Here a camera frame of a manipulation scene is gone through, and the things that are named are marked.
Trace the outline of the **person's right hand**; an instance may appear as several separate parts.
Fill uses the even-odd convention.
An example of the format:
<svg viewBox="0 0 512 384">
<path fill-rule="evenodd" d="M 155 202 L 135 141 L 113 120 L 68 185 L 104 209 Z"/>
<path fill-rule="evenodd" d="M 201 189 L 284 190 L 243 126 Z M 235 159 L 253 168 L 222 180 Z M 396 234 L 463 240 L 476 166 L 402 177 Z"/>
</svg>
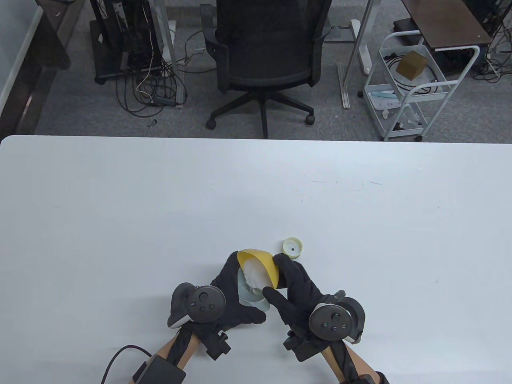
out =
<svg viewBox="0 0 512 384">
<path fill-rule="evenodd" d="M 272 287 L 263 288 L 263 296 L 276 307 L 285 325 L 308 331 L 310 315 L 324 295 L 302 264 L 291 260 L 286 254 L 277 254 L 273 260 L 279 270 L 278 288 L 287 289 L 287 296 Z"/>
</svg>

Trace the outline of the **person's left hand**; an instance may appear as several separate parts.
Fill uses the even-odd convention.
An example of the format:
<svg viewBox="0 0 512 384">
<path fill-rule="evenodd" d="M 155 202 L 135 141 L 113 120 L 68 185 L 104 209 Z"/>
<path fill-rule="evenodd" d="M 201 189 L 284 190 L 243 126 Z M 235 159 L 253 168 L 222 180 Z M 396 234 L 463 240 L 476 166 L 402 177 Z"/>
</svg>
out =
<svg viewBox="0 0 512 384">
<path fill-rule="evenodd" d="M 216 317 L 210 322 L 192 321 L 191 317 L 184 312 L 183 303 L 185 302 L 185 292 L 193 290 L 190 283 L 180 284 L 173 292 L 171 299 L 171 310 L 168 318 L 169 328 L 187 329 L 198 338 L 206 338 L 211 333 L 219 333 L 220 330 L 227 331 L 239 325 L 262 324 L 266 320 L 265 312 L 253 306 L 240 304 L 238 298 L 238 271 L 240 264 L 237 258 L 237 252 L 234 251 L 228 257 L 220 273 L 211 281 L 209 287 L 214 287 L 215 291 L 223 293 L 224 305 L 220 309 L 210 309 L 210 302 L 198 300 L 194 306 L 194 311 L 199 312 L 201 307 L 209 318 L 210 313 Z"/>
</svg>

